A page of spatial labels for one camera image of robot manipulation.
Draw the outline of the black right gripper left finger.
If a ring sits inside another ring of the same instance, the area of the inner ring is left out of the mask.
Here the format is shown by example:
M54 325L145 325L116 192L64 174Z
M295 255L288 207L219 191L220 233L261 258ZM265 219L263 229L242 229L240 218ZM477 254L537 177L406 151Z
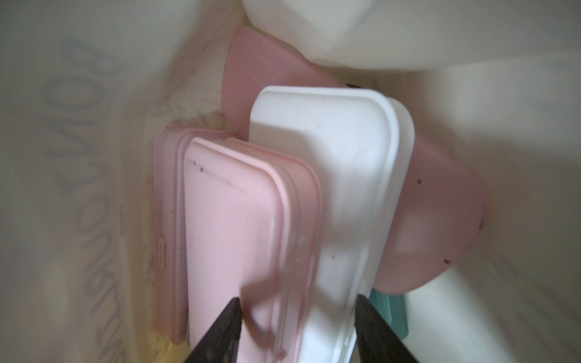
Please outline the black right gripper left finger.
M241 338L241 300L232 298L184 363L235 363Z

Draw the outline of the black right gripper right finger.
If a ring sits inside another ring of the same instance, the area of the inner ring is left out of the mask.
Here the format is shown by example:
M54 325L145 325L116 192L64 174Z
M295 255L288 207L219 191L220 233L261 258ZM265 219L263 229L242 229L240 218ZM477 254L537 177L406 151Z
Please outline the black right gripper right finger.
M356 298L355 329L361 362L419 363L362 294Z

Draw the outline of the pink pencil case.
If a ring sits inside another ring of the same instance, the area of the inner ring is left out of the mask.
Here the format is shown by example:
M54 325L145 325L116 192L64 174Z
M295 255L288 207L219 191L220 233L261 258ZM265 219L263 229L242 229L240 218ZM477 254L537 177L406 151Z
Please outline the pink pencil case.
M184 156L189 343L234 298L240 362L296 362L320 250L322 192L305 161L238 139Z
M186 341L188 330L183 168L185 151L196 137L210 141L242 139L235 132L171 125L154 143L156 322L159 333L175 345Z

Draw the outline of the floral cream canvas bag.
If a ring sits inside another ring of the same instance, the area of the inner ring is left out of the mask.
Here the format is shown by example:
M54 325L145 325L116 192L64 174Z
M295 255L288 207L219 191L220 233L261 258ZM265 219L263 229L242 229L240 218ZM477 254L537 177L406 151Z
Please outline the floral cream canvas bag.
M406 298L421 362L580 360L578 1L3 1L1 360L181 362L155 331L153 144L233 129L237 28L402 102L481 236Z

